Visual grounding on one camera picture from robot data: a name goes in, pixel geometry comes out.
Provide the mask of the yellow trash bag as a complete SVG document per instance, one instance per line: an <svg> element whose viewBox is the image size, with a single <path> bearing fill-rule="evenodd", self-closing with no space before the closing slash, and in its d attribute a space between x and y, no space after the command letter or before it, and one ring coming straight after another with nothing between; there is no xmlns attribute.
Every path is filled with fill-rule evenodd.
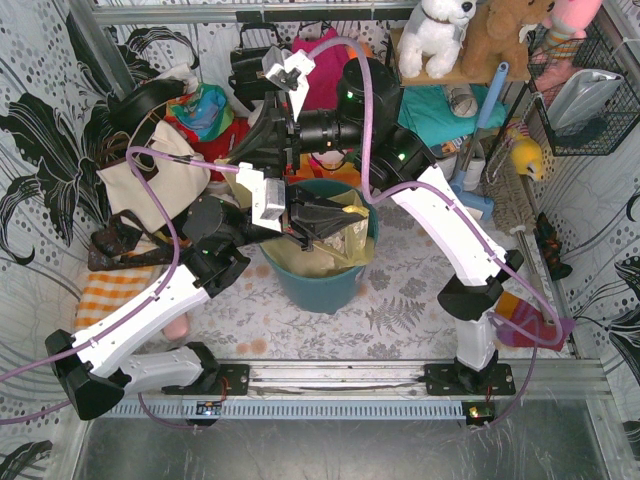
<svg viewBox="0 0 640 480"><path fill-rule="evenodd" d="M229 184L235 202L240 207L248 207L251 193L247 188L237 183L235 174L222 173ZM346 207L346 213L364 213L369 209L356 189L346 185L347 190L337 194L329 194L328 187L344 187L329 180L324 185L323 192L317 195L328 198ZM371 262L374 254L374 240L369 235L369 227L373 227L373 213L366 217L359 217L355 224L346 226L329 238L314 241L313 249L303 251L301 246L289 237L268 240L260 246L266 257L283 270L306 278L325 278L346 272L357 266L364 266Z"/></svg>

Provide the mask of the teal trash bin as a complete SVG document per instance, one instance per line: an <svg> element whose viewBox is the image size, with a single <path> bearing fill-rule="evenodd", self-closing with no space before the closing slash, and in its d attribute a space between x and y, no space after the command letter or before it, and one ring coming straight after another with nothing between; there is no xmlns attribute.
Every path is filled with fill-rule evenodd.
<svg viewBox="0 0 640 480"><path fill-rule="evenodd" d="M325 192L328 195L338 195L357 189L351 188L346 183L328 179L308 179L295 183L312 191ZM375 246L379 237L379 224L377 212L364 201L364 205L370 209L368 224L368 238ZM365 266L354 266L337 275L323 278L308 278L287 271L282 268L267 252L267 243L260 244L260 250L268 264L275 271L279 284L285 295L301 310L313 313L325 313L333 315L339 309L353 300L362 284L362 277L366 271Z"/></svg>

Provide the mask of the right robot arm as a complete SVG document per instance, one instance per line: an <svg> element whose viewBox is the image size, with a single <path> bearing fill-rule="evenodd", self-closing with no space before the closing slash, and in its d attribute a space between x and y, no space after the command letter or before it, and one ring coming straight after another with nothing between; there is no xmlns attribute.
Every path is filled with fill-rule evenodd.
<svg viewBox="0 0 640 480"><path fill-rule="evenodd" d="M308 75L303 52L272 48L258 70L267 82L262 111L230 155L237 182L251 195L251 220L288 234L308 247L345 221L335 208L312 202L300 185L285 182L303 153L354 148L361 188L369 203L389 198L409 213L446 255L454 273L438 294L455 321L453 361L429 367L433 395L511 395L510 367L501 363L490 323L503 283L522 265L486 235L449 186L430 149L396 120L402 90L391 71L365 57L349 61L338 82L334 109L307 111Z"/></svg>

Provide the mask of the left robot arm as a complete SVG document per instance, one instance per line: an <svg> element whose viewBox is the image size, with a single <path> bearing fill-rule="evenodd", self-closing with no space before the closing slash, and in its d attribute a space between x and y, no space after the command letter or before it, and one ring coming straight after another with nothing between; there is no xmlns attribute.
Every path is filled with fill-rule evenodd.
<svg viewBox="0 0 640 480"><path fill-rule="evenodd" d="M189 342L155 354L137 349L169 323L215 298L250 263L243 246L286 237L310 247L368 220L360 198L337 201L292 185L286 188L289 226L279 232L253 224L249 210L215 196L201 196L188 209L183 232L190 246L178 264L99 322L74 334L57 330L45 341L52 370L82 420L95 419L125 396L160 390L169 395L223 396L228 377L209 348Z"/></svg>

